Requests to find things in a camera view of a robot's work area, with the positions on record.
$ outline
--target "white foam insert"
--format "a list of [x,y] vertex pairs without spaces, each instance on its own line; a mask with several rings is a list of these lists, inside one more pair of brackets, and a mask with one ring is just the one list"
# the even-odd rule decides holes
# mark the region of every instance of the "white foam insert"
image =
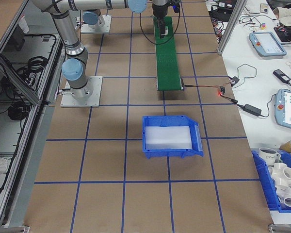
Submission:
[[189,126],[146,126],[145,148],[161,149],[192,149]]

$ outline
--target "blue plastic bin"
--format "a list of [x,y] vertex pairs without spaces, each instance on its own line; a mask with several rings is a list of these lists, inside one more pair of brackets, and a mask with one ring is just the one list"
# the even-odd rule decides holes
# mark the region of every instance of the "blue plastic bin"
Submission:
[[[281,154],[282,162],[291,168],[291,155],[283,150],[279,150],[278,152]],[[262,184],[263,192],[266,197],[268,208],[270,210],[277,210],[280,213],[291,213],[291,207],[288,207],[285,204],[279,202],[274,181],[271,178],[265,161],[259,157],[259,153],[257,151],[252,151],[252,154]]]
[[[149,149],[146,142],[146,127],[147,126],[189,126],[192,149]],[[163,157],[163,156],[185,156],[200,155],[204,156],[202,149],[202,142],[199,134],[198,123],[188,118],[187,116],[144,116],[143,117],[143,152],[149,159],[151,157]]]

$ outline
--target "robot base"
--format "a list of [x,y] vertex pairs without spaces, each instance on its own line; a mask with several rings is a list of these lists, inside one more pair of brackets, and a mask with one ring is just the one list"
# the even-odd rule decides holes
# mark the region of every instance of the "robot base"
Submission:
[[103,25],[102,27],[99,27],[97,29],[94,29],[94,28],[90,28],[88,26],[88,24],[83,24],[81,27],[81,33],[82,34],[109,33],[112,16],[102,16],[102,17],[105,20],[105,25]]
[[61,102],[62,107],[99,107],[102,76],[89,76],[88,82],[93,85],[93,93],[89,98],[75,99],[70,92],[64,92]]

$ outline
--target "blue joint cap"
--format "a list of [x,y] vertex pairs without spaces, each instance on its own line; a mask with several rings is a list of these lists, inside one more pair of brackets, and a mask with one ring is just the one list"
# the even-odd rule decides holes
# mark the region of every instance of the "blue joint cap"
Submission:
[[84,11],[83,20],[89,25],[95,25],[98,23],[98,15],[92,11]]
[[82,63],[75,58],[70,58],[63,63],[62,72],[69,81],[78,80],[83,74]]
[[128,7],[134,13],[141,13],[146,9],[147,0],[128,0]]

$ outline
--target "white mug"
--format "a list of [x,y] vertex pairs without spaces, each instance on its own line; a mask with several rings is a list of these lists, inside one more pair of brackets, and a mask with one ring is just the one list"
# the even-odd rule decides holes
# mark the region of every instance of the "white mug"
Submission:
[[280,160],[280,154],[276,150],[266,147],[259,148],[259,157],[266,162],[267,166],[273,166]]

